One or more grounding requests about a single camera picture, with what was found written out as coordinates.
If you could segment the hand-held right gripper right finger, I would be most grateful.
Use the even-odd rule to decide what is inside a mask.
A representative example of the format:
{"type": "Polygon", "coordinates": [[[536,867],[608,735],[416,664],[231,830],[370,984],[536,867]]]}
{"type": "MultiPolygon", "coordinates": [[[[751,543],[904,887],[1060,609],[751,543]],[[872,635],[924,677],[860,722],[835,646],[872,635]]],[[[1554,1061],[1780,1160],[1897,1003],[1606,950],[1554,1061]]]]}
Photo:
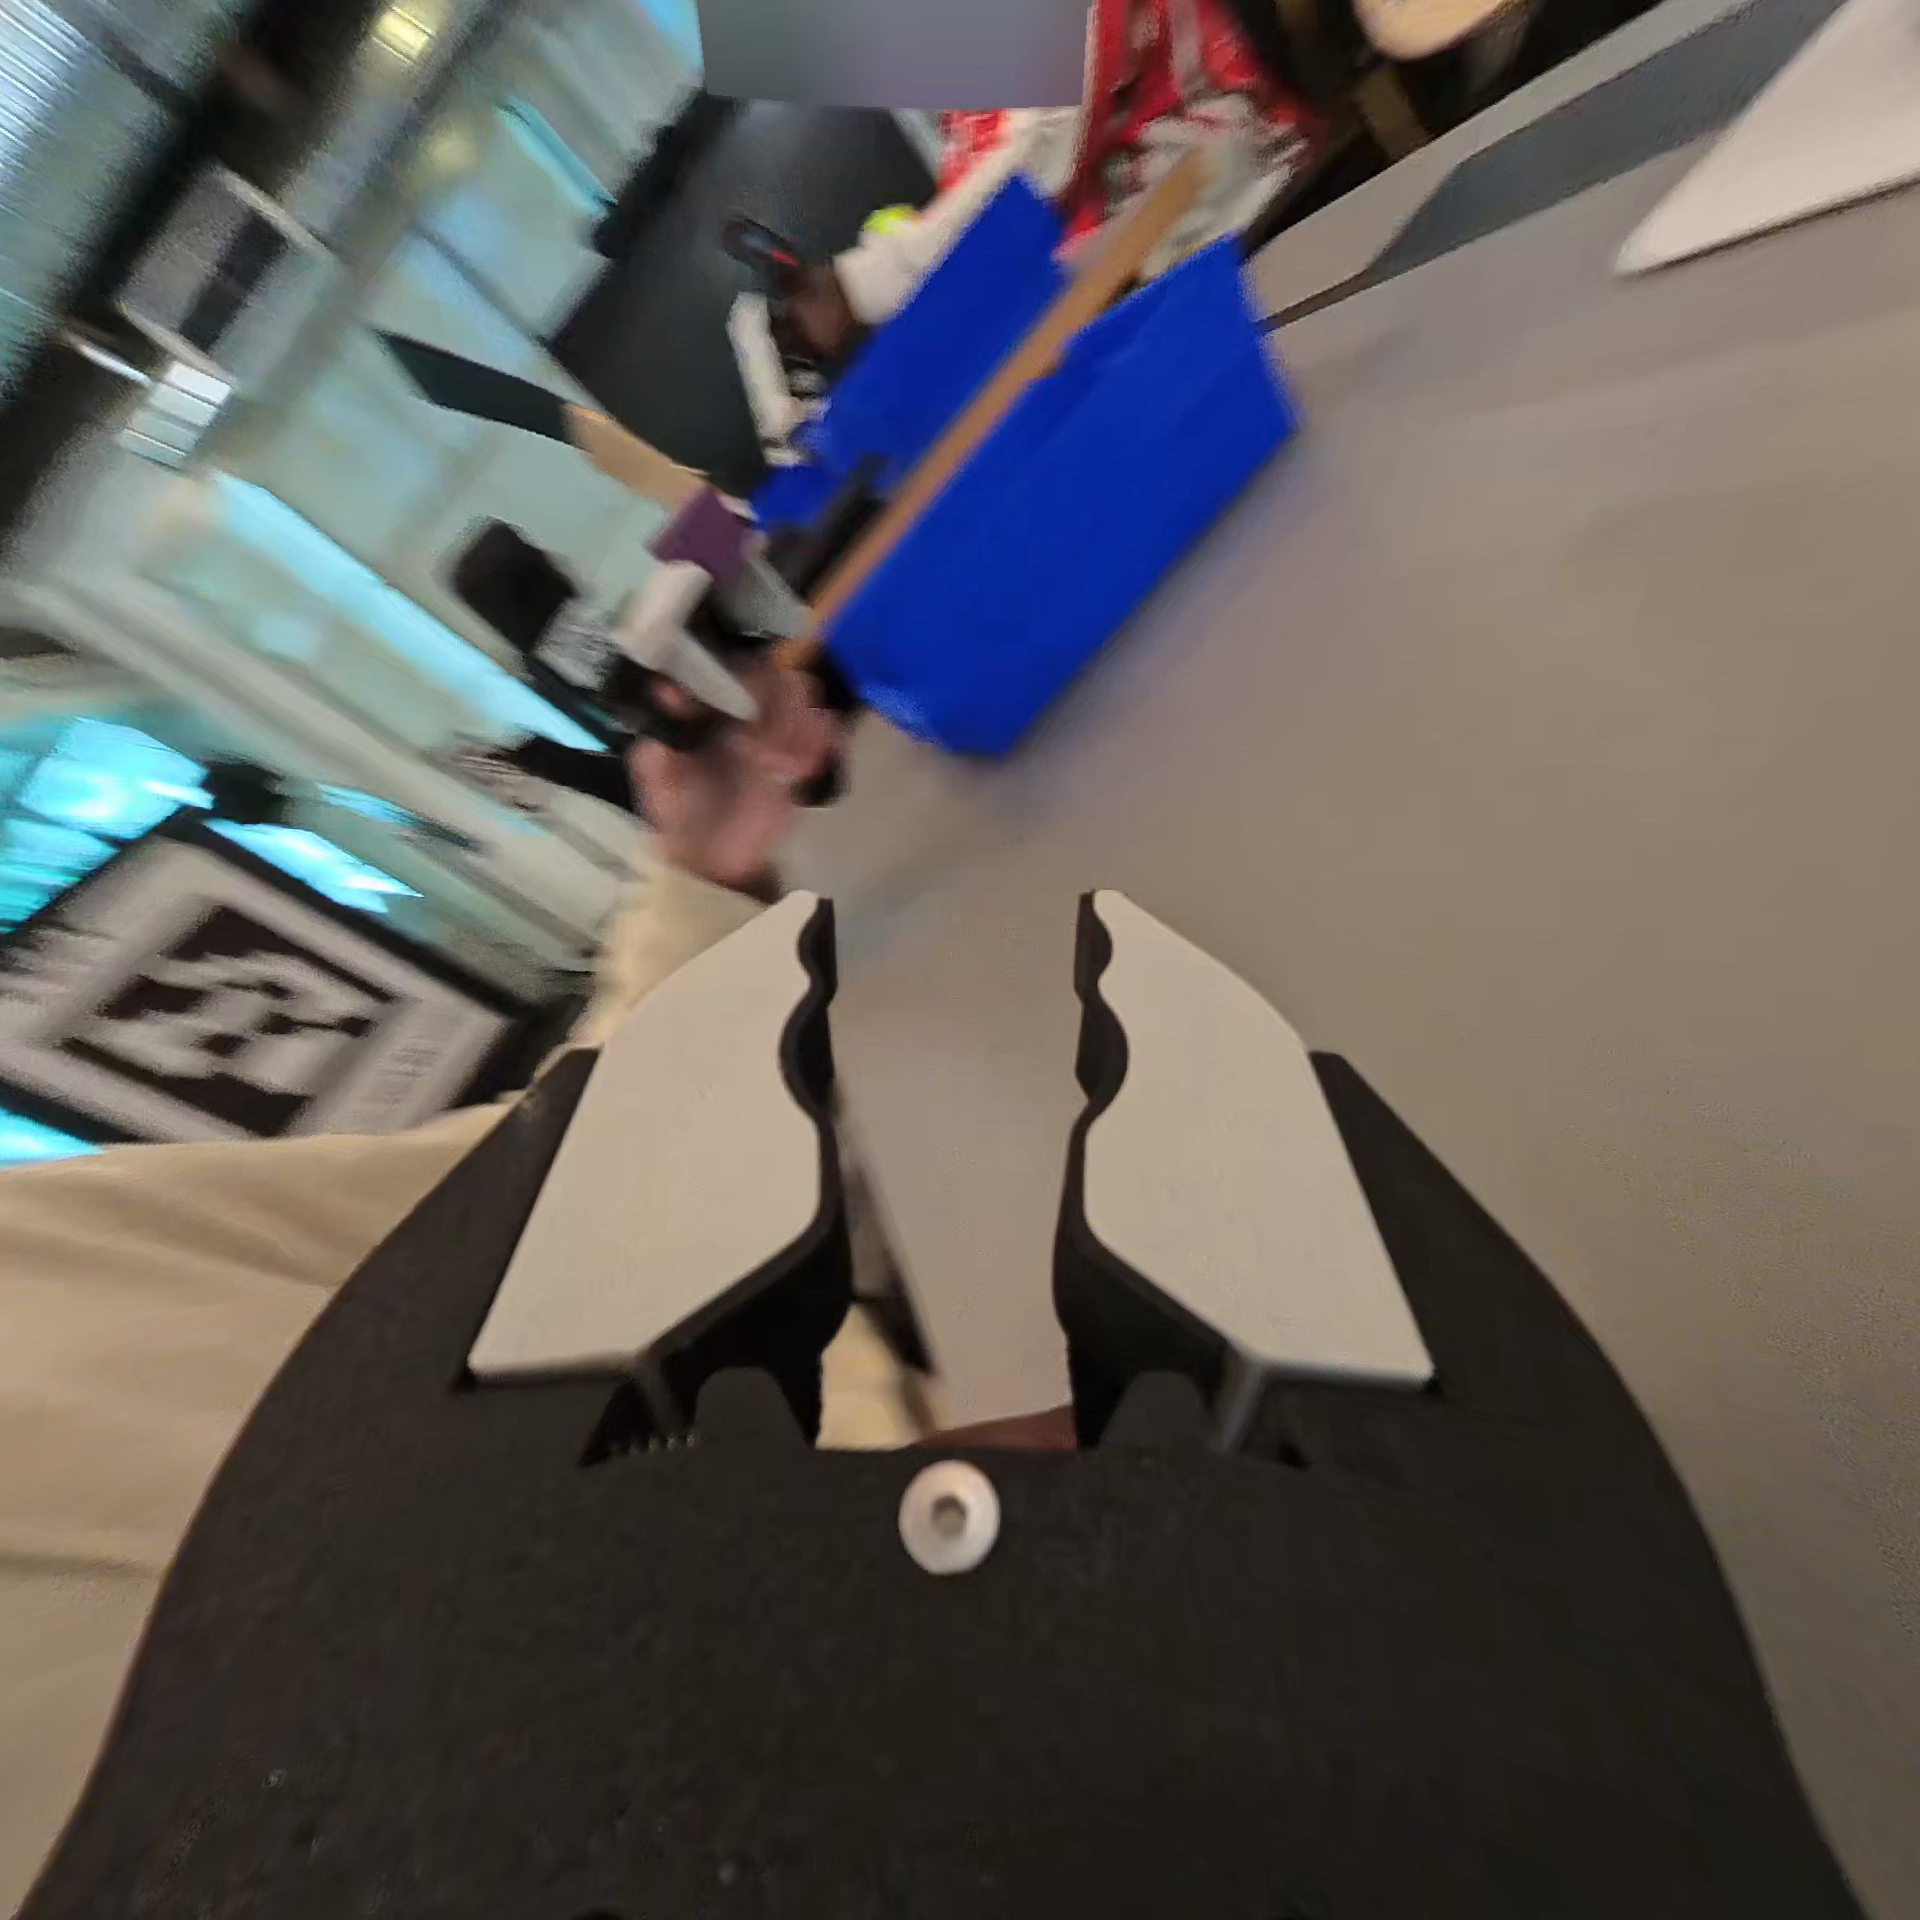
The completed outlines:
{"type": "Polygon", "coordinates": [[[1075,1082],[1055,1315],[1076,1446],[1148,1376],[1210,1446],[1439,1408],[1439,1360],[1309,1041],[1113,887],[1075,915],[1075,1082]]]}

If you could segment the person's left hand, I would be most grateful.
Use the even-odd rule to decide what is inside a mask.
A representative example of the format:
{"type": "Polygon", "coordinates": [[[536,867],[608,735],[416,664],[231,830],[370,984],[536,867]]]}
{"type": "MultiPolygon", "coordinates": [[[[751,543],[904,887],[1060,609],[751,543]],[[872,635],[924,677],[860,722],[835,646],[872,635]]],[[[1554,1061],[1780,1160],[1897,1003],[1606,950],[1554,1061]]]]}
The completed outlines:
{"type": "Polygon", "coordinates": [[[663,867],[768,892],[791,827],[842,771],[848,722],[806,668],[760,664],[747,683],[751,722],[719,719],[698,749],[638,738],[628,776],[663,867]]]}

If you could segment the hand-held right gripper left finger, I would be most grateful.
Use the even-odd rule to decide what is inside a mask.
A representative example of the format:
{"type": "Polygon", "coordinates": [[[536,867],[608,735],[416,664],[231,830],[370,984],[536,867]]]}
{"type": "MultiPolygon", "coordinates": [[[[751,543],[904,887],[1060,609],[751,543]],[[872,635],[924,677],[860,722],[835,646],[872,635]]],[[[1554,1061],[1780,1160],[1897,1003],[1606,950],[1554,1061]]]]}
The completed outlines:
{"type": "Polygon", "coordinates": [[[760,1370],[819,1438],[849,1311],[835,990],[835,903],[798,892],[622,1017],[471,1343],[474,1386],[612,1376],[670,1443],[716,1373],[760,1370]]]}

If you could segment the purple wooden cube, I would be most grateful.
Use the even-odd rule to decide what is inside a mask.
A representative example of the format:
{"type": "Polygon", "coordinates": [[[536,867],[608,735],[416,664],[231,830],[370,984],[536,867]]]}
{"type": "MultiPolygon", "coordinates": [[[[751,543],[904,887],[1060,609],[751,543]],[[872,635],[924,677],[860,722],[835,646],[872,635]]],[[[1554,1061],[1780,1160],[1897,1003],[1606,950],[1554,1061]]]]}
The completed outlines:
{"type": "Polygon", "coordinates": [[[657,564],[691,564],[714,587],[733,587],[733,578],[754,558],[756,521],[729,493],[704,488],[688,493],[650,537],[657,564]]]}

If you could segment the tan angled board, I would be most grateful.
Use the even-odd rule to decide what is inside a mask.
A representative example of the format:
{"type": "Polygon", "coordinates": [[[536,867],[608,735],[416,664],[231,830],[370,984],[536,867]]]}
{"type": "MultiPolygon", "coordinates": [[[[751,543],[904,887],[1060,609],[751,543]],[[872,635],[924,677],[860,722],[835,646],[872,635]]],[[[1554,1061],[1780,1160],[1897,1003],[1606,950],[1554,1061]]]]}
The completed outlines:
{"type": "Polygon", "coordinates": [[[554,445],[572,445],[603,477],[622,488],[635,497],[657,502],[663,515],[683,509],[691,497],[710,493],[710,477],[663,456],[657,445],[638,440],[628,426],[595,414],[584,400],[569,400],[527,377],[479,364],[461,351],[435,347],[401,334],[372,334],[405,381],[439,410],[506,426],[554,445]]]}

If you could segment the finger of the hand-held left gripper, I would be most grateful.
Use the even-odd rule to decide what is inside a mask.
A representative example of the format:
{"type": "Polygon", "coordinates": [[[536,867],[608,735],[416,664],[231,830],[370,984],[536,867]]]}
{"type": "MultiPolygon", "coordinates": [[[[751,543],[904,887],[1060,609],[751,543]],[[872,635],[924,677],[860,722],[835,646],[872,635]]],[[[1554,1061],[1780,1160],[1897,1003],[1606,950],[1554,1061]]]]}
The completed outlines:
{"type": "Polygon", "coordinates": [[[741,727],[760,719],[754,688],[698,635],[661,639],[661,677],[673,680],[698,707],[733,719],[741,727]]]}
{"type": "Polygon", "coordinates": [[[663,558],[622,598],[622,658],[635,668],[683,668],[704,658],[691,614],[704,609],[714,575],[691,558],[663,558]]]}

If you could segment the blue plastic bin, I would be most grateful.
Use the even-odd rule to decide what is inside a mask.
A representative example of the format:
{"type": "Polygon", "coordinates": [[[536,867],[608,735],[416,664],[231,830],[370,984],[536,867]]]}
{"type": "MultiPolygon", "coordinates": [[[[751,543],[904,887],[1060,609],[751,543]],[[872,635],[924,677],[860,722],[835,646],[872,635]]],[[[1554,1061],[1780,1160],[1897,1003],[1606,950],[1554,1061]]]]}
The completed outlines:
{"type": "Polygon", "coordinates": [[[1297,438],[1235,239],[1075,336],[826,625],[854,699],[1002,757],[1297,438]]]}
{"type": "Polygon", "coordinates": [[[826,399],[798,399],[768,341],[767,301],[729,313],[754,406],[767,381],[785,399],[760,419],[767,477],[751,493],[760,527],[813,521],[848,488],[889,497],[938,440],[1060,297],[1060,219],[1022,172],[986,172],[924,210],[863,231],[832,259],[860,344],[826,399]]]}

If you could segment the black white marker sign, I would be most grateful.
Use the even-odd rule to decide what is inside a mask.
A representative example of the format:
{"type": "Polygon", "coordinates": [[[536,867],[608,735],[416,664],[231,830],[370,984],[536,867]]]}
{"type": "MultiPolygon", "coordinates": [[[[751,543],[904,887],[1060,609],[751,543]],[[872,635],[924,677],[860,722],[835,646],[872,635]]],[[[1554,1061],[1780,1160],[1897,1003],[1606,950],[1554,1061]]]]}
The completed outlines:
{"type": "Polygon", "coordinates": [[[506,1084],[538,1003],[169,818],[0,943],[0,1106],[84,1145],[398,1134],[506,1084]]]}

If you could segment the long wooden table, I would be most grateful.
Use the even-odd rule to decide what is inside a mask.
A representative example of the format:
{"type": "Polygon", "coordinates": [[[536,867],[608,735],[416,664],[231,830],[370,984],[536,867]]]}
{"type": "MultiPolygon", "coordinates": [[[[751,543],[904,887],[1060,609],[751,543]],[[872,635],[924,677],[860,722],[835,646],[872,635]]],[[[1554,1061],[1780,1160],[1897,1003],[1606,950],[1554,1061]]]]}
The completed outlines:
{"type": "Polygon", "coordinates": [[[953,488],[953,477],[974,461],[974,453],[996,433],[1014,406],[1059,367],[1066,347],[1125,297],[1141,264],[1166,242],[1175,227],[1191,213],[1199,189],[1210,180],[1205,156],[1184,156],[1121,219],[1113,219],[1096,246],[1089,246],[1066,292],[1045,307],[1027,336],[996,364],[986,387],[948,420],[937,445],[918,467],[900,482],[889,509],[863,530],[863,537],[835,564],[819,594],[812,598],[812,620],[803,635],[773,647],[777,668],[806,668],[832,625],[849,609],[868,587],[877,564],[918,527],[933,502],[953,488]]]}

